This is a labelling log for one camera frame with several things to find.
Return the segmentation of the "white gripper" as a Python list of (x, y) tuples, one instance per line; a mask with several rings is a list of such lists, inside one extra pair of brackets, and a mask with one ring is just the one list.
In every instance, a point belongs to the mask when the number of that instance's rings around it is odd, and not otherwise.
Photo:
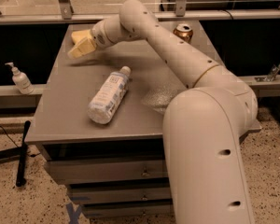
[(99, 49), (106, 49), (111, 46), (111, 42), (105, 33), (104, 21), (96, 23), (91, 28), (91, 34), (95, 42), (88, 37), (82, 38), (68, 51), (68, 56), (71, 59), (76, 59), (94, 52), (96, 45)]

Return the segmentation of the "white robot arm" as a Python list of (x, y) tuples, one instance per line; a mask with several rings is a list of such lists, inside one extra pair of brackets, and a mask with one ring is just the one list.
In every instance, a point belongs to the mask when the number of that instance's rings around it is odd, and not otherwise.
[(72, 58), (144, 39), (186, 86), (167, 106), (162, 126), (176, 224), (255, 224), (239, 147), (257, 119), (252, 89), (162, 27), (137, 0), (71, 38)]

